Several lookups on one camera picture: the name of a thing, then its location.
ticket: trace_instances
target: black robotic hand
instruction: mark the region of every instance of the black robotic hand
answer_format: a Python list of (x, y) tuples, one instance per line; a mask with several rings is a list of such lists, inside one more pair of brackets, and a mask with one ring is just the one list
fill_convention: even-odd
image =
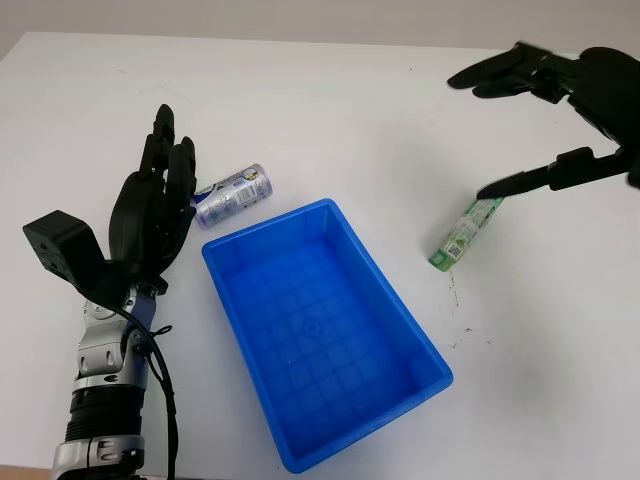
[(479, 98), (510, 97), (531, 92), (558, 103), (568, 95), (587, 122), (620, 145), (613, 154), (595, 158), (589, 147), (558, 155), (555, 162), (492, 183), (478, 198), (497, 198), (544, 185), (551, 190), (580, 185), (629, 172), (640, 188), (640, 62), (610, 48), (590, 48), (577, 60), (518, 42), (508, 52), (472, 65), (448, 81), (471, 88)]

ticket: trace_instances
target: robotic hand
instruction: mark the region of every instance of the robotic hand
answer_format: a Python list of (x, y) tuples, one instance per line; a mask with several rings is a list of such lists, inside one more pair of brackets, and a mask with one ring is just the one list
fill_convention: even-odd
[(189, 205), (196, 186), (193, 142), (184, 137), (174, 146), (174, 136), (173, 112), (162, 105), (140, 169), (125, 181), (111, 214), (111, 260), (105, 260), (86, 223), (61, 211), (23, 228), (44, 268), (86, 298), (71, 421), (56, 449), (52, 480), (127, 479), (142, 467), (147, 366), (166, 397), (168, 478), (175, 476), (173, 388), (153, 338), (170, 327), (149, 331), (156, 295), (168, 287), (160, 274), (180, 252), (195, 214)]
[(629, 172), (629, 184), (640, 188), (640, 62), (629, 55), (596, 47), (569, 60), (519, 42), (508, 52), (454, 75), (448, 83), (456, 89), (474, 87), (479, 98), (531, 92), (555, 104), (568, 95), (569, 104), (587, 122), (620, 146), (602, 158), (594, 158), (589, 147), (560, 154), (546, 167), (486, 186), (478, 199), (506, 197), (544, 185), (560, 190), (624, 172)]

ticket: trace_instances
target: table surface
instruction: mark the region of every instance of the table surface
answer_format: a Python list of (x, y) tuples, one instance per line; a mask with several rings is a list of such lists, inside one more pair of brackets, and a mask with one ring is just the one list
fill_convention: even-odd
[[(260, 162), (274, 195), (202, 231), (166, 272), (154, 327), (182, 476), (286, 479), (200, 247), (334, 199), (451, 366), (443, 393), (306, 479), (633, 478), (640, 473), (640, 197), (623, 177), (506, 200), (452, 273), (426, 260), (484, 184), (610, 142), (567, 105), (446, 86), (482, 50), (28, 34), (0, 63), (0, 463), (48, 467), (64, 438), (82, 299), (21, 226), (54, 209), (107, 251), (108, 219), (161, 103), (200, 185)], [(150, 382), (144, 471), (165, 471)]]

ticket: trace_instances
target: black cable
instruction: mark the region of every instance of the black cable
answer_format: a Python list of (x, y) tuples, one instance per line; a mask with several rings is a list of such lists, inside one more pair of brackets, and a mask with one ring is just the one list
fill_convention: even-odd
[[(153, 375), (158, 380), (160, 387), (164, 393), (165, 403), (167, 406), (167, 435), (168, 435), (168, 450), (169, 450), (169, 458), (168, 458), (168, 467), (167, 467), (167, 480), (175, 480), (176, 476), (176, 457), (178, 456), (178, 423), (176, 421), (176, 403), (173, 394), (173, 384), (171, 383), (171, 375), (169, 375), (169, 370), (167, 369), (167, 364), (164, 361), (164, 357), (162, 356), (162, 352), (160, 351), (160, 347), (156, 343), (153, 338), (155, 335), (152, 334), (136, 317), (134, 317), (131, 313), (122, 309), (121, 307), (107, 307), (109, 310), (116, 312), (123, 318), (126, 318), (129, 322), (131, 322), (136, 329), (142, 334), (147, 345), (151, 349), (151, 351), (146, 355), (147, 361), (153, 372)], [(167, 327), (161, 328), (158, 332), (164, 331), (162, 333), (167, 333), (170, 328), (167, 330)], [(156, 357), (156, 361), (158, 362), (158, 368), (160, 370), (160, 374), (156, 371), (153, 363), (151, 362), (151, 354)]]

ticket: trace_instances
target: blue plastic tray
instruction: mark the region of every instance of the blue plastic tray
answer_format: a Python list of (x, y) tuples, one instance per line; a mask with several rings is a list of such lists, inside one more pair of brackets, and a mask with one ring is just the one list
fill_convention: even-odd
[(209, 242), (202, 255), (289, 471), (453, 381), (332, 200)]

